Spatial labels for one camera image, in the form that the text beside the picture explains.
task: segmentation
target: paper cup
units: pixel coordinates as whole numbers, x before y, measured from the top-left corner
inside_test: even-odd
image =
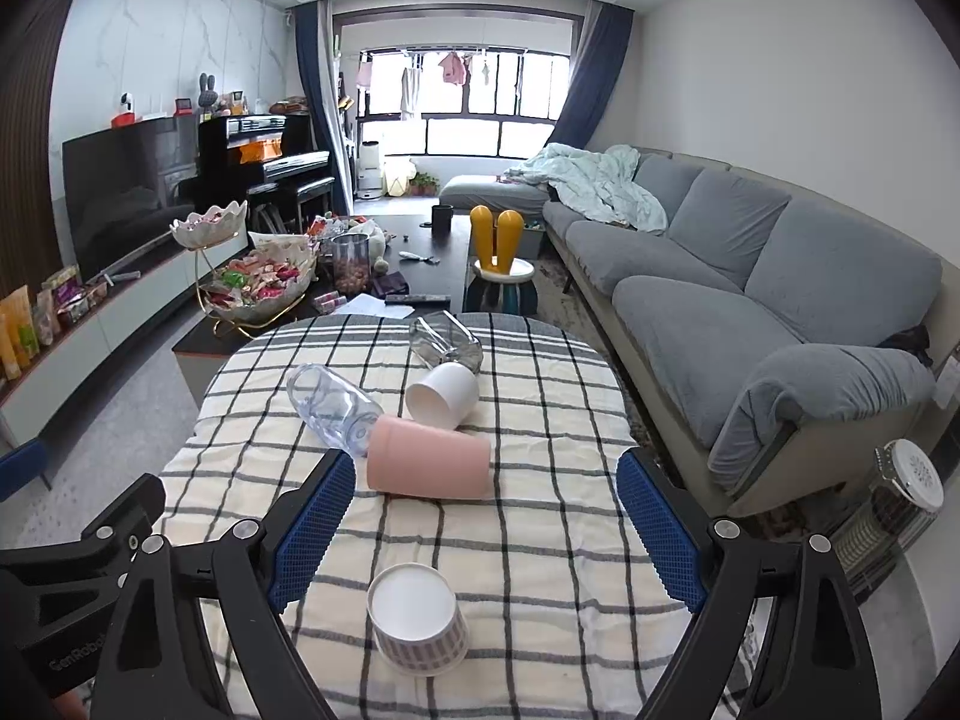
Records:
[[[373,637],[384,659],[413,677],[435,677],[469,648],[467,621],[439,571],[403,562],[381,571],[367,591]]]
[[[456,430],[480,399],[476,376],[459,362],[444,362],[407,386],[406,406],[421,425]]]
[[[414,498],[488,498],[493,494],[490,442],[382,415],[370,434],[367,486]]]

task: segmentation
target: plaid tablecloth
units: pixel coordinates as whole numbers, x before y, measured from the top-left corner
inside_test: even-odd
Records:
[[[493,447],[494,498],[397,498],[357,490],[304,600],[283,615],[296,649],[342,720],[560,717],[632,720],[673,655],[689,614],[667,597],[614,486],[634,443],[613,372],[592,348],[542,322],[463,314],[485,357],[480,403],[462,429]],[[219,538],[296,488],[325,447],[291,406],[286,377],[330,365],[402,416],[425,365],[407,325],[321,317],[252,341],[225,364],[196,432],[163,471],[160,530],[174,543]],[[467,659],[437,678],[387,666],[366,591],[397,562],[433,565],[457,593]],[[256,716],[215,602],[203,607],[234,710]],[[745,683],[738,662],[730,685]],[[730,688],[716,717],[736,714]]]

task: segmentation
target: paper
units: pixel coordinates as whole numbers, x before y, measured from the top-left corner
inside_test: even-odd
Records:
[[[937,378],[937,386],[933,391],[933,402],[941,409],[947,408],[950,399],[957,392],[957,386],[960,386],[960,362],[956,357],[950,355],[944,364],[944,369],[940,371]]]
[[[334,314],[358,314],[361,317],[385,317],[386,319],[404,319],[414,313],[413,306],[387,305],[373,295],[357,295],[344,303]]]

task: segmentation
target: television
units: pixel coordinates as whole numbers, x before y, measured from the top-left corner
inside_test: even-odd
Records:
[[[64,142],[64,191],[83,279],[160,245],[194,210],[197,121],[148,119]]]

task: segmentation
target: glass cup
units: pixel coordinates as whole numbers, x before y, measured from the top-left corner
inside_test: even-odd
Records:
[[[429,367],[459,362],[474,374],[483,364],[483,346],[448,311],[417,317],[410,323],[410,348]]]
[[[347,296],[366,292],[370,285],[370,238],[362,233],[338,235],[331,249],[334,288]]]

